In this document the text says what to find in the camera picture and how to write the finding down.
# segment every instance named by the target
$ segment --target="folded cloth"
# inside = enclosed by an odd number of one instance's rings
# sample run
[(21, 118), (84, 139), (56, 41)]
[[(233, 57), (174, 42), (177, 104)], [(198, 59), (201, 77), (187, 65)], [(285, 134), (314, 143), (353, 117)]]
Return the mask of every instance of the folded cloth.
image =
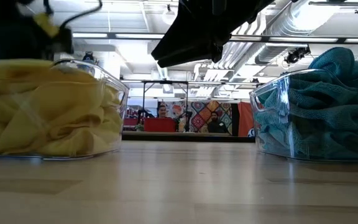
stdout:
[(307, 73), (278, 81), (258, 96), (254, 113), (267, 152), (305, 159), (358, 159), (358, 62), (336, 47), (316, 58)]
[(117, 90), (76, 68), (0, 61), (0, 154), (85, 156), (120, 139)]

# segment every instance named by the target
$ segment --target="red box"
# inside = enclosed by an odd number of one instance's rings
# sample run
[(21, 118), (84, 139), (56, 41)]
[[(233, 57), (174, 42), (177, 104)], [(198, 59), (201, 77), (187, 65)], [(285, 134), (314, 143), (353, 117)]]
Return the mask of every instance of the red box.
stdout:
[(175, 132), (175, 121), (172, 118), (145, 118), (144, 131)]
[(137, 118), (125, 118), (124, 119), (124, 126), (136, 126), (137, 125)]

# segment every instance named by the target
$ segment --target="yellow clip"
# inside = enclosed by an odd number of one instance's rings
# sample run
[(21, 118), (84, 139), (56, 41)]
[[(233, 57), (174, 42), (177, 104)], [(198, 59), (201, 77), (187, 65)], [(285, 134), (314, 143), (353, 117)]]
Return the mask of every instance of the yellow clip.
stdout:
[(46, 13), (40, 13), (33, 17), (33, 20), (40, 26), (50, 37), (55, 37), (59, 33), (59, 27), (50, 22)]

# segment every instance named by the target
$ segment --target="patterned mural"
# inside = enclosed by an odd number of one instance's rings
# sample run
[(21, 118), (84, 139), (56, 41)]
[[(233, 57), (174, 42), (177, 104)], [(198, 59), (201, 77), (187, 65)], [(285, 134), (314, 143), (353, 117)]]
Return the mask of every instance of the patterned mural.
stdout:
[[(175, 115), (180, 112), (182, 113), (186, 111), (185, 101), (163, 103), (167, 107), (167, 114), (169, 117), (174, 118)], [(219, 103), (217, 101), (191, 102), (189, 103), (188, 111), (193, 112), (193, 115), (190, 118), (191, 132), (207, 133), (208, 123), (211, 122), (211, 112), (215, 111), (218, 113), (219, 119), (226, 125), (227, 130), (232, 134), (232, 109), (230, 103)]]
[(211, 122), (211, 112), (215, 111), (219, 119), (226, 125), (230, 134), (232, 134), (232, 118), (230, 103), (210, 102), (192, 102), (189, 110), (193, 112), (190, 119), (190, 131), (207, 133), (208, 123)]

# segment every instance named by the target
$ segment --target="clear plastic bin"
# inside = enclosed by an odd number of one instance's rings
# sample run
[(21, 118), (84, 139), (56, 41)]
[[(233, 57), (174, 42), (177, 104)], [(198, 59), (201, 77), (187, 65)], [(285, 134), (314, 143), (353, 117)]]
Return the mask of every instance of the clear plastic bin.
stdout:
[(262, 152), (294, 159), (358, 161), (358, 89), (325, 70), (284, 75), (250, 93)]
[(70, 159), (118, 150), (128, 93), (90, 63), (1, 61), (0, 156)]

